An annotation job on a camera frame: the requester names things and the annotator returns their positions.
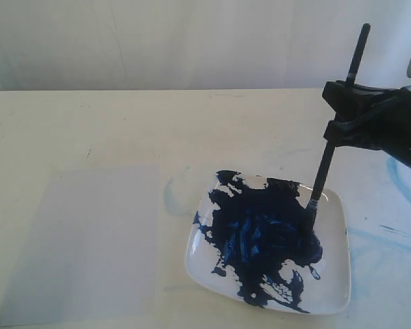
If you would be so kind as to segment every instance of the robotic arm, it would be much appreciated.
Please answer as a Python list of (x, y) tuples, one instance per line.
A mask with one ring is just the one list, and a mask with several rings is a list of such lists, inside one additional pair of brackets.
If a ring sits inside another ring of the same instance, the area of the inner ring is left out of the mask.
[[(306, 207), (308, 222), (303, 230), (313, 229), (317, 204), (336, 147), (382, 150), (411, 168), (411, 86), (380, 89), (354, 83), (369, 32), (370, 25), (364, 24), (347, 79), (327, 82), (324, 87), (323, 98), (336, 116), (324, 133), (327, 144)], [(408, 77), (411, 77), (411, 61)]]

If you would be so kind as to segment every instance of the white fabric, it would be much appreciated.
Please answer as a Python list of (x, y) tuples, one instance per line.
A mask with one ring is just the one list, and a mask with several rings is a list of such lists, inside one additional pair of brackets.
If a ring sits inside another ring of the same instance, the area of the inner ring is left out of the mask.
[(1, 0), (0, 89), (411, 83), (411, 0)]

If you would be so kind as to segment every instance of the paint brush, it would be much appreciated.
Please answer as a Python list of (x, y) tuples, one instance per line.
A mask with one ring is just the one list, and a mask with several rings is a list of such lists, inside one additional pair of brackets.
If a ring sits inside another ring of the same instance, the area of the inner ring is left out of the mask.
[[(370, 33), (370, 24), (365, 23), (362, 26), (361, 33), (359, 35), (358, 43), (356, 44), (355, 53), (351, 60), (349, 73), (347, 74), (347, 79), (345, 80), (346, 88), (353, 88), (355, 84), (356, 74), (361, 63), (362, 54), (364, 53), (365, 44)], [(321, 193), (323, 192), (324, 183), (327, 178), (327, 173), (329, 172), (330, 163), (332, 162), (332, 157), (334, 156), (336, 145), (333, 142), (328, 141), (326, 143), (323, 157), (321, 158), (321, 163), (316, 173), (314, 189), (310, 196), (306, 210), (309, 212), (309, 219), (307, 226), (303, 230), (311, 232), (314, 227), (316, 211), (318, 208), (318, 201), (320, 200)]]

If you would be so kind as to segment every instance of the sheet of paper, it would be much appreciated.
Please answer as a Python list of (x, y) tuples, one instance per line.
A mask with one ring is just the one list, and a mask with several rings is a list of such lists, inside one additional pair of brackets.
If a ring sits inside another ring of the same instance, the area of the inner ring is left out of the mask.
[(0, 326), (137, 315), (152, 307), (158, 167), (49, 183), (0, 308)]

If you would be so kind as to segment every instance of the white wall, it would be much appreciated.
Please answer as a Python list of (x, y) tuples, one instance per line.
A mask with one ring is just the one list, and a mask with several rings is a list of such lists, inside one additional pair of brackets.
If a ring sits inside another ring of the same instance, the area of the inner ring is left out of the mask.
[(0, 0), (0, 89), (407, 84), (411, 0)]

